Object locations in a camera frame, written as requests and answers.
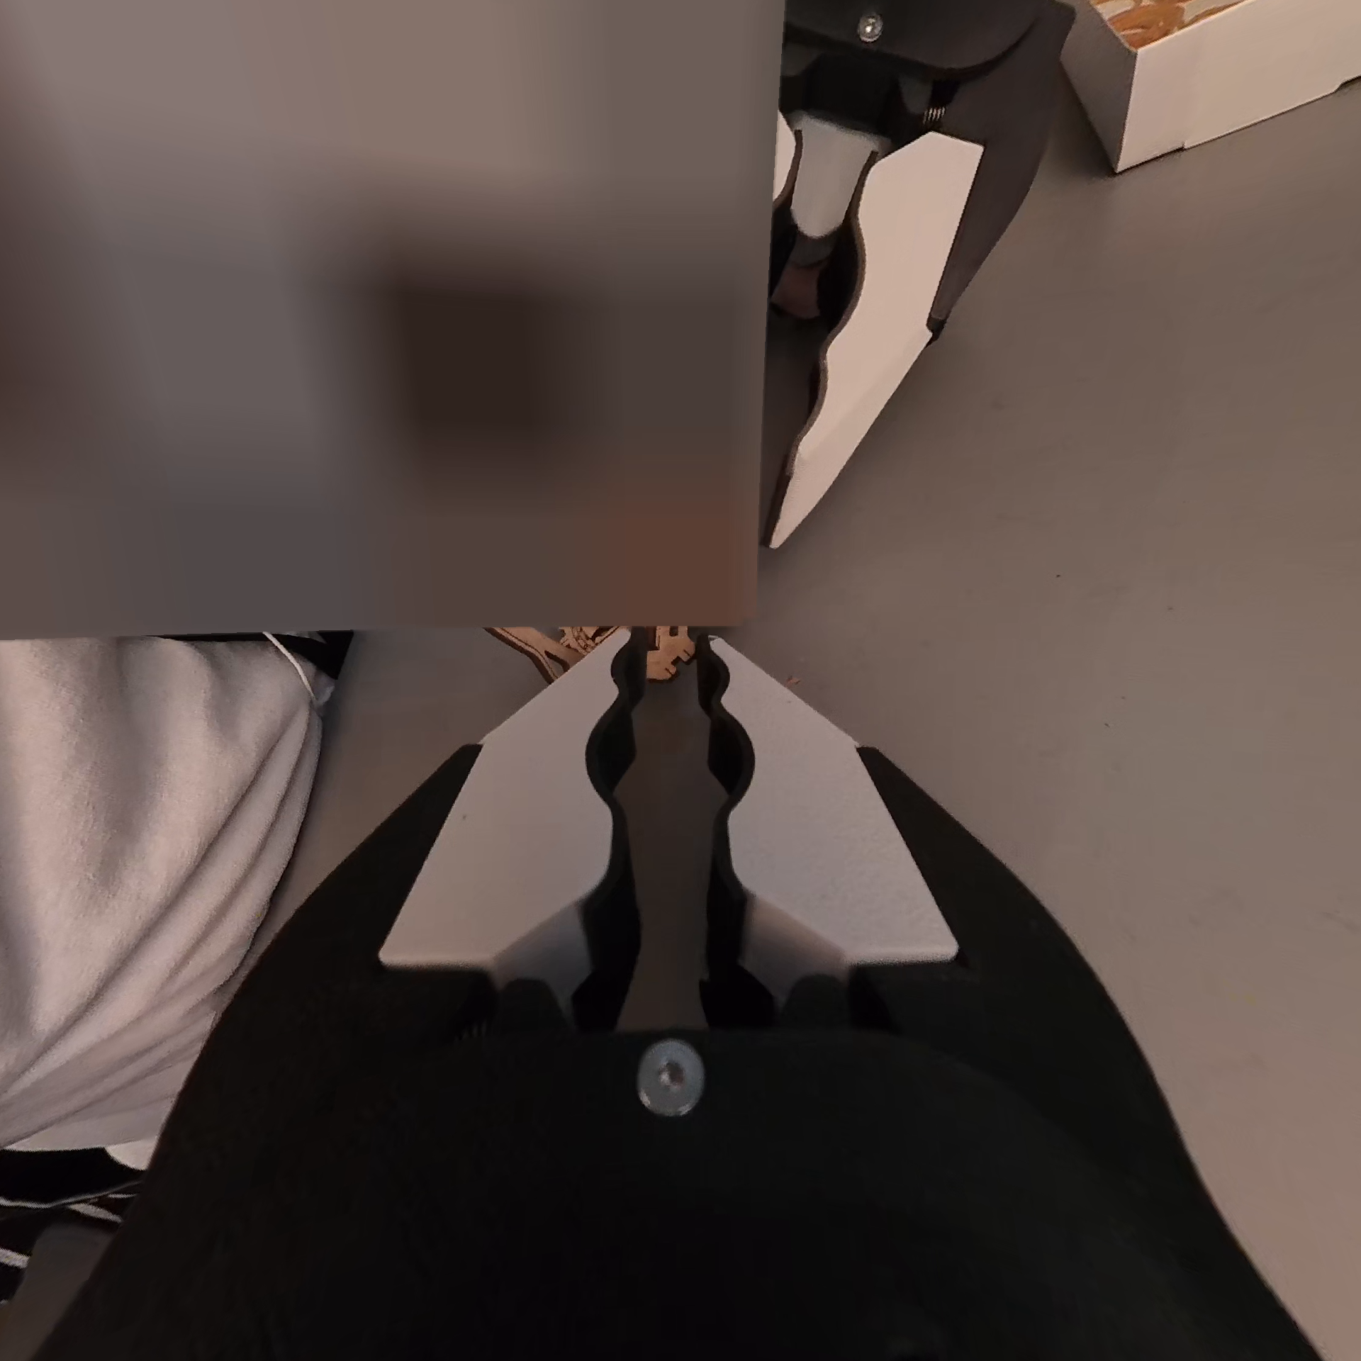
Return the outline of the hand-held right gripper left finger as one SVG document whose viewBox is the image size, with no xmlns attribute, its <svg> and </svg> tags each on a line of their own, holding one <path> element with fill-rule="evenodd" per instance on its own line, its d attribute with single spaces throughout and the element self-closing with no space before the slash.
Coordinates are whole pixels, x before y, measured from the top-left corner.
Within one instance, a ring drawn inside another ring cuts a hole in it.
<svg viewBox="0 0 1361 1361">
<path fill-rule="evenodd" d="M 482 739 L 382 966 L 535 980 L 579 1029 L 618 1024 L 641 949 L 618 785 L 636 757 L 645 656 L 615 630 Z"/>
</svg>

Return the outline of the white cardboard box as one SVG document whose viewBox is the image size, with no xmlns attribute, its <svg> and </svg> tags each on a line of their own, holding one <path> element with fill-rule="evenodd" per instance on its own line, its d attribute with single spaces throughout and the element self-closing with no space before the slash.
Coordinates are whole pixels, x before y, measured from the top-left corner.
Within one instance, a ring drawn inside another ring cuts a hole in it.
<svg viewBox="0 0 1361 1361">
<path fill-rule="evenodd" d="M 1357 1 L 1236 1 L 1132 50 L 1074 1 L 1061 62 L 1112 171 L 1209 144 L 1360 79 Z"/>
</svg>

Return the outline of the wooden gear model assembly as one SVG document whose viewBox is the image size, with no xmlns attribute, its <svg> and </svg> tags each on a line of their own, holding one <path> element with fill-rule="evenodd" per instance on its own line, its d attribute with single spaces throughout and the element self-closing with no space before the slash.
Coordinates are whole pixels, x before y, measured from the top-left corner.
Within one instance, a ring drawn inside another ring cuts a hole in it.
<svg viewBox="0 0 1361 1361">
<path fill-rule="evenodd" d="M 578 666 L 590 651 L 602 646 L 605 637 L 618 632 L 618 626 L 570 624 L 554 632 L 544 632 L 535 626 L 491 626 L 485 632 L 504 646 L 517 650 L 521 656 L 526 656 L 535 665 L 537 672 L 546 682 L 554 682 Z"/>
</svg>

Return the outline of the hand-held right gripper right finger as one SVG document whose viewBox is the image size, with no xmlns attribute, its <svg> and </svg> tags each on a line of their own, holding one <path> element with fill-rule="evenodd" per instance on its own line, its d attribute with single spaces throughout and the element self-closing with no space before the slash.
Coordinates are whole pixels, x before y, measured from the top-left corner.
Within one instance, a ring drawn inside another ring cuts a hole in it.
<svg viewBox="0 0 1361 1361">
<path fill-rule="evenodd" d="M 774 1022 L 806 978 L 950 963 L 958 942 L 860 745 L 724 637 L 697 644 L 712 835 L 700 1003 L 716 1029 Z"/>
</svg>

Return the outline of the black striped pants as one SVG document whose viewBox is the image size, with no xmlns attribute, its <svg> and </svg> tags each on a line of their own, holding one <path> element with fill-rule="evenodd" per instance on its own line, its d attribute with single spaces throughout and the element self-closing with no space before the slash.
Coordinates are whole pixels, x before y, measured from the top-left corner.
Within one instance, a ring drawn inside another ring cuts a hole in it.
<svg viewBox="0 0 1361 1361">
<path fill-rule="evenodd" d="M 25 1280 L 41 1236 L 52 1227 L 112 1236 L 122 1227 L 144 1168 L 108 1149 L 3 1150 L 3 1302 Z"/>
</svg>

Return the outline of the white shirt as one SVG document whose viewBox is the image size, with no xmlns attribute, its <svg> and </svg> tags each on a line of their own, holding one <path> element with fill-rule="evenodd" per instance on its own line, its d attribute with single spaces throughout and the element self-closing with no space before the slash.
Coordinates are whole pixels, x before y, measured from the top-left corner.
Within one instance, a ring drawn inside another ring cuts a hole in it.
<svg viewBox="0 0 1361 1361">
<path fill-rule="evenodd" d="M 305 644 L 3 641 L 3 1149 L 160 1133 L 311 803 Z"/>
</svg>

